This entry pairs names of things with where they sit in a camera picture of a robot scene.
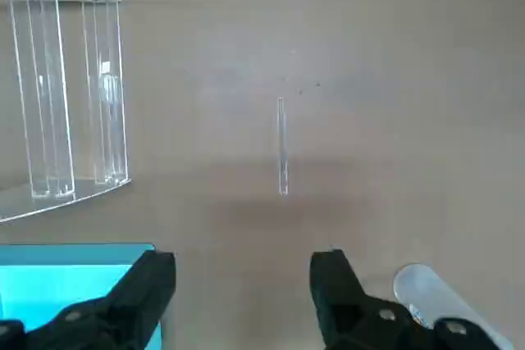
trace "transparent plastic holder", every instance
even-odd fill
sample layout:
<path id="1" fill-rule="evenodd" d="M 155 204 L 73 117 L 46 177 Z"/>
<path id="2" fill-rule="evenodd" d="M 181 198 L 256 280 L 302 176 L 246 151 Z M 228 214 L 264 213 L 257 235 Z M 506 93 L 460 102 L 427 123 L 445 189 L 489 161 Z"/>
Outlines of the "transparent plastic holder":
<path id="1" fill-rule="evenodd" d="M 7 0 L 20 91 L 20 102 L 12 105 L 21 109 L 28 182 L 0 190 L 0 220 L 93 197 L 130 180 L 119 1 Z M 62 8 L 73 38 L 64 33 Z"/>
<path id="2" fill-rule="evenodd" d="M 503 350 L 513 344 L 482 319 L 432 268 L 409 264 L 394 278 L 394 295 L 412 313 L 415 320 L 432 328 L 441 317 L 460 317 L 479 325 Z"/>

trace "cyan object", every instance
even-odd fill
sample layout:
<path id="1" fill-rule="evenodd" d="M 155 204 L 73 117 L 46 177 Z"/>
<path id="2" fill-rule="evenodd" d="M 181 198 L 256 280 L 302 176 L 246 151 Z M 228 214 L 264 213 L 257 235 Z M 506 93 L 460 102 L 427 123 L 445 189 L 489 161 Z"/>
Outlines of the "cyan object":
<path id="1" fill-rule="evenodd" d="M 25 330 L 49 322 L 64 307 L 107 295 L 149 243 L 0 245 L 0 319 Z M 146 350 L 161 350 L 160 324 Z"/>

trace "clear acrylic stand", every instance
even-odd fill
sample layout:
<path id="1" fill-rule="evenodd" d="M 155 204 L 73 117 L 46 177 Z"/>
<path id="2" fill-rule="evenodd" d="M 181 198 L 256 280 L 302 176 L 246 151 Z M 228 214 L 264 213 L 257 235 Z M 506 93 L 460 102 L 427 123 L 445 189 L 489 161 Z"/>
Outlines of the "clear acrylic stand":
<path id="1" fill-rule="evenodd" d="M 119 1 L 7 0 L 28 171 L 0 190 L 0 221 L 130 181 Z"/>

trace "screw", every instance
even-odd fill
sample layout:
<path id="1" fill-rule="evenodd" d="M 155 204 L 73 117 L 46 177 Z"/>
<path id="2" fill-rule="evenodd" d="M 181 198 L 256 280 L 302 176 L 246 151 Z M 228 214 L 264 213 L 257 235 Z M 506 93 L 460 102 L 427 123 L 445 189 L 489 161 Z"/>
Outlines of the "screw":
<path id="1" fill-rule="evenodd" d="M 72 311 L 72 312 L 68 313 L 66 315 L 66 317 L 64 317 L 64 320 L 72 322 L 72 321 L 79 320 L 81 316 L 82 316 L 82 314 L 79 311 Z"/>
<path id="2" fill-rule="evenodd" d="M 379 316 L 383 320 L 390 320 L 390 321 L 394 321 L 395 320 L 395 314 L 390 309 L 381 309 L 379 311 Z"/>
<path id="3" fill-rule="evenodd" d="M 452 334 L 467 334 L 467 329 L 463 325 L 461 325 L 460 323 L 456 323 L 455 321 L 449 321 L 448 323 L 446 323 L 446 328 L 448 328 Z"/>

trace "beige table surface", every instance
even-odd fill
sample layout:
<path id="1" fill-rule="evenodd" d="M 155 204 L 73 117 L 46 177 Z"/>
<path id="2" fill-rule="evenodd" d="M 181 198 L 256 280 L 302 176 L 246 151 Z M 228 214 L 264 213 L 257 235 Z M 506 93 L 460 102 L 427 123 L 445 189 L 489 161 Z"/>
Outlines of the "beige table surface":
<path id="1" fill-rule="evenodd" d="M 322 348 L 310 254 L 422 261 L 525 346 L 525 0 L 124 0 L 133 183 L 2 243 L 177 252 L 166 348 Z M 277 191 L 276 103 L 290 196 Z"/>

